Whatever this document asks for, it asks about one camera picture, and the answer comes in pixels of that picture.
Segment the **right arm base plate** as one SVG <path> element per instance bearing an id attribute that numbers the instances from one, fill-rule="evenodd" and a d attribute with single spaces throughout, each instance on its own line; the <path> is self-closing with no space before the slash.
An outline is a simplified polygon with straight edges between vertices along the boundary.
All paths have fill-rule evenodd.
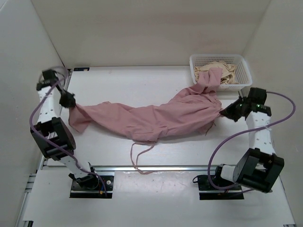
<path id="1" fill-rule="evenodd" d="M 198 185 L 199 199 L 201 201 L 244 199 L 241 186 L 234 186 L 223 191 L 218 190 L 209 183 L 207 175 L 197 175 L 192 182 Z"/>

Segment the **pink trousers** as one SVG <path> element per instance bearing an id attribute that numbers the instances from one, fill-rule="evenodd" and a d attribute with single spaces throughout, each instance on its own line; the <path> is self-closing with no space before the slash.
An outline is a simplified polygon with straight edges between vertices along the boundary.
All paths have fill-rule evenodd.
<path id="1" fill-rule="evenodd" d="M 90 123 L 96 123 L 150 149 L 161 138 L 196 131 L 208 133 L 222 110 L 216 93 L 220 77 L 218 71 L 212 70 L 200 76 L 195 85 L 182 89 L 159 106 L 131 107 L 111 102 L 91 106 L 77 104 L 69 109 L 68 123 L 79 133 Z"/>

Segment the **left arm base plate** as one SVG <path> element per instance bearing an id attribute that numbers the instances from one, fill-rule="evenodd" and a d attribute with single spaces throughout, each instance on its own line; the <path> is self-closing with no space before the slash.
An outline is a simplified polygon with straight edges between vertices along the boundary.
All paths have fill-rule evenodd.
<path id="1" fill-rule="evenodd" d="M 74 174 L 69 174 L 72 179 L 70 198 L 83 198 L 83 199 L 111 199 L 113 196 L 114 176 L 101 175 L 105 186 L 102 182 L 93 176 L 84 177 L 82 180 L 76 180 Z"/>

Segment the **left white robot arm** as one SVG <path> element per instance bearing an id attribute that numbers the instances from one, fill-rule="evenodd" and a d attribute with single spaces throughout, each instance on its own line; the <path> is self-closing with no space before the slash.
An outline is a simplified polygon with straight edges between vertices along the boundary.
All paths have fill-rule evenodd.
<path id="1" fill-rule="evenodd" d="M 30 132 L 46 159 L 52 159 L 70 170 L 69 177 L 80 187 L 94 190 L 99 187 L 99 177 L 94 167 L 82 164 L 74 155 L 76 143 L 72 133 L 59 116 L 61 108 L 75 107 L 74 94 L 63 88 L 66 76 L 60 79 L 60 72 L 47 69 L 36 85 L 40 103 L 35 109 L 39 112 L 36 124 L 30 124 Z"/>

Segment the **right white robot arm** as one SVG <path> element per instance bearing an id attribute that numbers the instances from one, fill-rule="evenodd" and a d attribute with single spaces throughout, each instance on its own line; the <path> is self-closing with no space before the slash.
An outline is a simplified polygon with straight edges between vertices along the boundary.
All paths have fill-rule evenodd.
<path id="1" fill-rule="evenodd" d="M 271 109 L 265 105 L 267 92 L 252 87 L 247 97 L 239 97 L 220 111 L 220 115 L 237 122 L 245 118 L 249 134 L 249 148 L 237 165 L 219 165 L 212 177 L 218 189 L 229 183 L 242 185 L 263 193 L 272 191 L 279 177 L 284 159 L 275 154 L 269 128 Z"/>

